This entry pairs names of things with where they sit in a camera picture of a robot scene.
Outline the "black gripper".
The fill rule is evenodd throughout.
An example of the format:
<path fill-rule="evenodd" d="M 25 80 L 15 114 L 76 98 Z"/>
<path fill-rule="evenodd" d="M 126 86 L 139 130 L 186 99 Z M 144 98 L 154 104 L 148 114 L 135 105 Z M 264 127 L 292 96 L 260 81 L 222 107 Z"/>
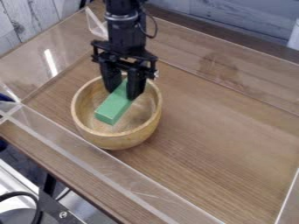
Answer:
<path fill-rule="evenodd" d="M 146 17 L 107 17 L 107 40 L 94 40 L 92 60 L 100 64 L 106 89 L 115 91 L 127 72 L 127 99 L 135 100 L 146 91 L 146 79 L 156 73 L 158 57 L 146 50 Z"/>

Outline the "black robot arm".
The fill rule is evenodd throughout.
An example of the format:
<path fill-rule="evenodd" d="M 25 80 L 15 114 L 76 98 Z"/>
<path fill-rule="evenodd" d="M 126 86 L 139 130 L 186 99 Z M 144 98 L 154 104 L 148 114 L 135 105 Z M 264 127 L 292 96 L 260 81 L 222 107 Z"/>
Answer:
<path fill-rule="evenodd" d="M 94 40 L 92 61 L 99 63 L 106 89 L 112 93 L 127 72 L 126 97 L 134 100 L 146 91 L 146 82 L 155 78 L 158 57 L 146 50 L 144 4 L 147 0 L 106 0 L 107 41 Z"/>

